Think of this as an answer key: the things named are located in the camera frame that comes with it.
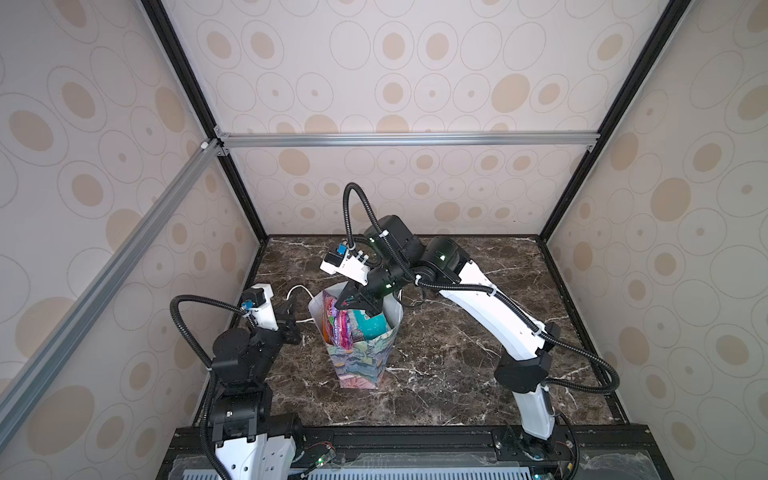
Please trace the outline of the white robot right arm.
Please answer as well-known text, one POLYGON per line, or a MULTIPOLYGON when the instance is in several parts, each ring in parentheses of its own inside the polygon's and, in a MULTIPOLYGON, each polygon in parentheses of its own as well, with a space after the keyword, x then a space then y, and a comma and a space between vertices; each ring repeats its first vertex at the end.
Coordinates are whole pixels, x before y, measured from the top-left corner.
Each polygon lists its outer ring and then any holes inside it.
POLYGON ((507 298, 481 271, 470 255, 448 237, 423 243, 396 215, 382 219, 382 232, 371 227, 363 235, 381 263, 370 268, 365 254, 346 241, 327 253, 321 270, 348 279, 337 296, 339 310, 383 312, 384 299, 408 284, 433 290, 465 310, 504 347, 494 376, 513 392, 523 432, 548 440, 555 425, 545 380, 551 357, 545 346, 545 324, 507 298))

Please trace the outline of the pink candy packet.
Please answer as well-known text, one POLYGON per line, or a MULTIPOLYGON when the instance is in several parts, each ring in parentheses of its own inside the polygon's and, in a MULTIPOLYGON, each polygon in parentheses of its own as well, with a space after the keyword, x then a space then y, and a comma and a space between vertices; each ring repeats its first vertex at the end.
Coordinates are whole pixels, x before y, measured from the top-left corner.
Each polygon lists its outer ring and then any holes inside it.
POLYGON ((336 298, 327 292, 323 293, 322 332, 327 344, 351 350, 355 343, 354 328, 350 320, 354 320, 354 312, 338 310, 335 307, 336 298))

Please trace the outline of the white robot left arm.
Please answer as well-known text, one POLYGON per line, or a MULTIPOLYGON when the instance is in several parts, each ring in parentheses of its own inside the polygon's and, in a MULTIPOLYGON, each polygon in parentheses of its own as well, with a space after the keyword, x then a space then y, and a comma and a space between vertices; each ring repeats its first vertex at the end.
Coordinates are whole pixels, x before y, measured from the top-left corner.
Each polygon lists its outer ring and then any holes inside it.
POLYGON ((301 342, 292 303, 280 304, 275 317, 276 330, 233 328, 214 341, 212 373, 222 390, 206 409, 201 441, 220 479, 288 479, 302 448, 298 416, 270 414, 266 378, 282 347, 301 342))

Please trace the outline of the white floral paper bag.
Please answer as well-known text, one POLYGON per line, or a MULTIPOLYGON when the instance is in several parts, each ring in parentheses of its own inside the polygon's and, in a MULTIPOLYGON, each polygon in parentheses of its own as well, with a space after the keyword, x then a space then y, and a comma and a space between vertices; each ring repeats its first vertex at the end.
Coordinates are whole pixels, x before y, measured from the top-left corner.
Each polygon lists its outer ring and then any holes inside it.
POLYGON ((328 287, 315 295, 308 304, 309 314, 325 344, 330 361, 343 389, 373 390, 379 387, 383 378, 387 360, 393 350, 397 333, 403 319, 403 307, 398 299, 389 295, 383 300, 383 312, 391 330, 370 341, 355 342, 351 350, 329 345, 322 332, 322 314, 324 292, 334 296, 346 286, 344 282, 328 287))

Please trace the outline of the teal snack packet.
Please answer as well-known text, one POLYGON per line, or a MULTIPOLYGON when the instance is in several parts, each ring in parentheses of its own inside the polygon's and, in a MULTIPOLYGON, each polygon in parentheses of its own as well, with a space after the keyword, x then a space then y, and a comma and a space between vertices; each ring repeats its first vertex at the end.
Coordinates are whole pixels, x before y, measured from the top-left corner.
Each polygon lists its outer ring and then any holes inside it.
POLYGON ((364 310, 350 310, 348 320, 354 342, 370 341, 391 330, 384 314, 368 316, 364 310))

